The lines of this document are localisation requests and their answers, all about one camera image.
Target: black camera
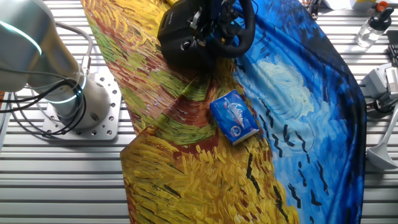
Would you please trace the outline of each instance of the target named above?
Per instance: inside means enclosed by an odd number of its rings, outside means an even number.
[[[234,20],[234,0],[180,0],[163,15],[157,38],[170,65],[212,70],[217,56],[235,58],[246,53],[255,33],[251,0],[239,0],[245,29]],[[234,37],[238,45],[232,45]]]

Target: bolt hole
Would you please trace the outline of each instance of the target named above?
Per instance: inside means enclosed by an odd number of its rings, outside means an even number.
[[[98,115],[97,115],[96,113],[91,112],[91,113],[90,113],[90,116],[91,116],[91,118],[92,118],[94,121],[96,121],[96,122],[100,121],[100,117],[98,117]]]

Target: cable connector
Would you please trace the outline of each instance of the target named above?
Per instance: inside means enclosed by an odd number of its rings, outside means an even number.
[[[91,57],[83,56],[83,61],[81,61],[81,67],[83,69],[83,73],[88,76],[90,74],[90,65],[91,65]]]

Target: metal extrusion rail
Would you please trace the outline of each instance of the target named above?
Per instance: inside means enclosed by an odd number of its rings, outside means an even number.
[[[92,36],[79,0],[46,3],[55,20],[77,26]],[[353,37],[365,20],[366,16],[353,11],[333,11],[317,20],[358,83],[371,69],[389,62],[383,53],[386,36],[366,53],[354,52]],[[398,12],[393,13],[392,20],[390,29],[398,29]],[[81,60],[86,40],[64,29],[58,29],[58,33],[69,51]],[[92,59],[92,72],[109,73],[96,42]],[[29,96],[30,91],[19,94]],[[36,106],[26,114],[42,125],[44,116]],[[368,146],[379,142],[389,120],[386,117],[368,122]],[[118,133],[113,142],[49,144],[31,136],[11,119],[0,153],[0,223],[129,223],[119,152],[135,134],[124,103]],[[398,126],[390,138],[389,153],[398,160]],[[396,208],[398,169],[380,172],[366,164],[362,223],[398,223]]]

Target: painted fabric cloth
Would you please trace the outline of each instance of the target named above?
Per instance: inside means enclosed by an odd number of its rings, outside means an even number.
[[[359,86],[298,1],[256,2],[251,49],[204,75],[163,60],[174,2],[82,0],[137,134],[121,153],[131,223],[359,223]],[[209,111],[233,89],[261,127],[234,147]]]

